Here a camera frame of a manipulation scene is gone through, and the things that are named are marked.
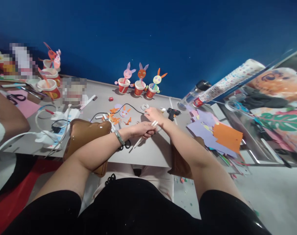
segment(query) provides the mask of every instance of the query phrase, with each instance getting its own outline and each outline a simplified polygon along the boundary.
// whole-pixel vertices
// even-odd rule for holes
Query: bracelet
[[[123,139],[120,136],[120,133],[118,132],[118,130],[115,130],[115,134],[120,142],[120,144],[125,145],[126,143],[123,141]]]

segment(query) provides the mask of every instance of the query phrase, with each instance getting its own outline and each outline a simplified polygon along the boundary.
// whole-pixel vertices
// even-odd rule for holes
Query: tape roll
[[[148,109],[148,108],[149,108],[149,105],[148,104],[142,104],[142,106],[141,106],[141,109],[143,111],[145,111],[145,109]]]

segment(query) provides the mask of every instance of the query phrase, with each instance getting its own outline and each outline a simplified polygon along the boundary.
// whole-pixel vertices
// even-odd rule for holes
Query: brown cushion
[[[200,137],[195,137],[195,140],[205,147],[204,140]],[[172,149],[172,168],[168,171],[169,174],[193,179],[191,168],[188,163],[184,160],[181,154],[178,152],[176,147],[171,143]]]
[[[63,160],[67,160],[76,150],[81,148],[83,145],[91,142],[110,133],[111,123],[108,121],[98,123],[90,123],[82,119],[73,119],[70,123],[70,139],[67,143],[66,151],[63,156]],[[107,170],[107,161],[101,166],[95,169],[93,172],[99,176],[103,177]]]

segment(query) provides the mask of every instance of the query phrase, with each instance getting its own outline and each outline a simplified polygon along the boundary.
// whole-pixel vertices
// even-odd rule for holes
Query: green leaf pattern
[[[297,131],[297,115],[272,115],[263,113],[260,121],[273,130]]]

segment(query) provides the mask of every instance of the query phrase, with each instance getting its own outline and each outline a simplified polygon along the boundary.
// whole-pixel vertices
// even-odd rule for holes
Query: plastic bottle
[[[211,84],[208,81],[200,80],[195,87],[178,103],[180,109],[186,109],[186,106],[192,103],[197,97],[199,97],[204,91],[209,89]]]

